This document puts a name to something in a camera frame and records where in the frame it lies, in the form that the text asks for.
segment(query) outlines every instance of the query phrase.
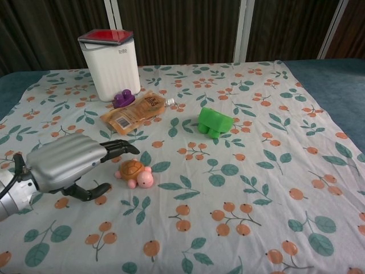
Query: white plastic bin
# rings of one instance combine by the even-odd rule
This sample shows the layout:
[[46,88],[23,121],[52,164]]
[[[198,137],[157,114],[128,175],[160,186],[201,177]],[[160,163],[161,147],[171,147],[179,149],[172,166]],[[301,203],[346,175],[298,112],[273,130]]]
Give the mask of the white plastic bin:
[[133,38],[120,45],[106,45],[105,41],[82,42],[80,38],[79,43],[100,100],[112,101],[125,89],[133,94],[140,91]]

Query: dark curtain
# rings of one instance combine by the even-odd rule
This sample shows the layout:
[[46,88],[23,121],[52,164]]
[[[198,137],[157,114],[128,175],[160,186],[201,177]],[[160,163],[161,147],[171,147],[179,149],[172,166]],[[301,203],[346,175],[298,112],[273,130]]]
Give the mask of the dark curtain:
[[326,58],[365,59],[365,1],[349,0]]
[[246,61],[316,59],[338,2],[255,0]]
[[0,76],[87,67],[78,36],[109,29],[103,0],[0,0]]
[[139,65],[232,62],[240,0],[118,0]]

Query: orange turtle shell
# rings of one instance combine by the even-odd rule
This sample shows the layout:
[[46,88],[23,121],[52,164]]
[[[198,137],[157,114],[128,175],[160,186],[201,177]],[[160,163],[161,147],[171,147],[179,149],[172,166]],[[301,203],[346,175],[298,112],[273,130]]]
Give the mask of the orange turtle shell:
[[135,160],[125,161],[120,165],[120,175],[124,180],[137,180],[137,176],[144,171],[144,165]]

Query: snack bag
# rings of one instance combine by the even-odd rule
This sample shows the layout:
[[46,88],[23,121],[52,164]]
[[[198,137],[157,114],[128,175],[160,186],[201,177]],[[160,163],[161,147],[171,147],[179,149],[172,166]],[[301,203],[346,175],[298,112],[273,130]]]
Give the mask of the snack bag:
[[129,106],[112,110],[100,118],[110,124],[119,134],[125,135],[138,128],[146,119],[163,113],[166,106],[174,103],[174,99],[165,100],[165,98],[149,92]]

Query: purple toy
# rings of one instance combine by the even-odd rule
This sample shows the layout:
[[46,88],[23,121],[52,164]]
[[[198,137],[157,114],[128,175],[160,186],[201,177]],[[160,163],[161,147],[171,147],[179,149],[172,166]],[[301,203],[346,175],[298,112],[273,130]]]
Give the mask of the purple toy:
[[126,107],[135,100],[135,96],[132,95],[130,90],[123,90],[114,96],[113,106],[114,108]]

